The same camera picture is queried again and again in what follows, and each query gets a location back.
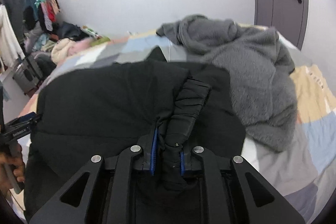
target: person's hand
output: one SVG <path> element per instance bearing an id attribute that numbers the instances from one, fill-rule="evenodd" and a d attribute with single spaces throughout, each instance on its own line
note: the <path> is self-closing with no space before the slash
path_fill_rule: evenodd
<path id="1" fill-rule="evenodd" d="M 20 155 L 18 157 L 11 157 L 4 152 L 0 152 L 0 190 L 4 196 L 6 196 L 9 189 L 12 189 L 4 168 L 4 164 L 14 165 L 16 169 L 13 171 L 14 176 L 18 182 L 25 181 L 25 164 L 22 160 L 22 147 L 18 144 L 17 147 Z"/>

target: bedsheet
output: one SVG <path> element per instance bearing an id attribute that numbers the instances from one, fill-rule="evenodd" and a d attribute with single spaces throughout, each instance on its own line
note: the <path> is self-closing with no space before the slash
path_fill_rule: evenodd
<path id="1" fill-rule="evenodd" d="M 276 153 L 246 137 L 242 156 L 292 204 L 306 223 L 311 223 L 336 188 L 336 98 L 318 67 L 282 35 L 279 37 L 289 49 L 296 67 L 291 74 L 298 98 L 294 139 L 286 151 Z M 97 68 L 114 62 L 142 61 L 155 46 L 161 48 L 168 61 L 192 61 L 194 58 L 182 46 L 156 36 L 155 31 L 132 36 L 125 43 L 105 43 L 67 58 L 46 79 L 21 115 L 36 111 L 39 91 L 56 77 L 72 70 Z M 26 158 L 29 136 L 20 143 Z"/>

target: gray fuzzy blanket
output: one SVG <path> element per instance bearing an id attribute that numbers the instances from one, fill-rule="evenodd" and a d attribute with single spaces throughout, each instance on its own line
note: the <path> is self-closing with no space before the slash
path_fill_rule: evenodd
<path id="1" fill-rule="evenodd" d="M 187 16 L 157 30 L 182 44 L 201 62 L 225 68 L 231 78 L 232 107 L 255 140 L 276 151 L 291 143 L 297 113 L 294 62 L 276 29 L 243 28 L 232 20 Z"/>

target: suitcase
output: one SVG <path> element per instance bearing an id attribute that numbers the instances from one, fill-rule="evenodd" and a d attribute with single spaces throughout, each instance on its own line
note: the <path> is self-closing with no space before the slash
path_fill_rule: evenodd
<path id="1" fill-rule="evenodd" d="M 40 68 L 31 55 L 14 67 L 13 80 L 19 85 L 25 95 L 37 87 L 42 76 Z"/>

